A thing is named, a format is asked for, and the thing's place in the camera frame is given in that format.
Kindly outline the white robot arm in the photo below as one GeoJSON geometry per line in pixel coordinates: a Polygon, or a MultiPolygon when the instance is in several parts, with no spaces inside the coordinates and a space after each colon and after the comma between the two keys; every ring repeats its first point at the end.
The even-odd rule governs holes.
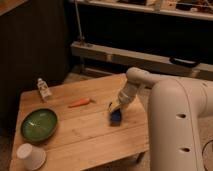
{"type": "Polygon", "coordinates": [[[205,171],[198,118],[213,116],[213,81],[131,67],[118,94],[120,105],[130,104],[145,86],[151,89],[150,171],[205,171]]]}

